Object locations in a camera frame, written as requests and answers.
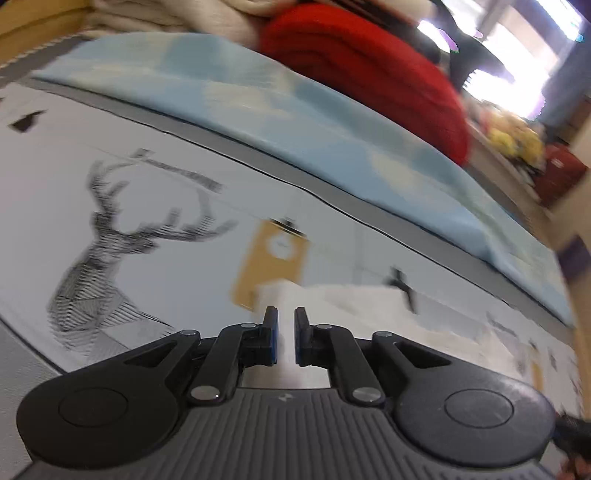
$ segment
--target dark fabric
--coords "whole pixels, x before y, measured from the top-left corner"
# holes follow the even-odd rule
[[[591,2],[589,0],[569,0],[569,3],[591,22]]]
[[[435,65],[438,65],[441,61],[441,50],[433,40],[417,30],[415,25],[410,25],[407,21],[392,15],[379,5],[360,0],[319,0],[319,2],[337,5],[379,25],[384,30],[404,40],[415,51]]]
[[[263,30],[260,52],[381,113],[455,163],[469,134],[458,94],[409,45],[338,7],[299,5]]]
[[[583,41],[575,43],[542,90],[545,106],[538,120],[551,129],[562,125],[591,89],[591,24],[585,22],[581,34]]]
[[[456,43],[457,52],[452,52],[449,65],[449,78],[458,92],[474,70],[482,70],[495,77],[514,81],[502,62],[477,39],[466,35],[459,29],[449,9],[441,0],[431,0],[437,7],[437,15],[431,23],[443,30]]]

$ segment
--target folded red fabric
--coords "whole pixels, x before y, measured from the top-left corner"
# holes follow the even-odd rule
[[[435,65],[377,25],[338,7],[299,5],[265,27],[260,52],[466,162],[469,133],[457,92]]]

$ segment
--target yellow object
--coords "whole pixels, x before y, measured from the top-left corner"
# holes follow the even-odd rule
[[[488,140],[502,155],[506,157],[517,156],[517,142],[509,134],[498,128],[491,128],[488,132]]]
[[[544,154],[544,144],[531,128],[522,130],[519,135],[519,156],[532,167],[539,167]]]
[[[274,220],[261,222],[232,289],[232,301],[253,310],[260,284],[281,278],[298,283],[307,250],[308,240],[303,234]]]

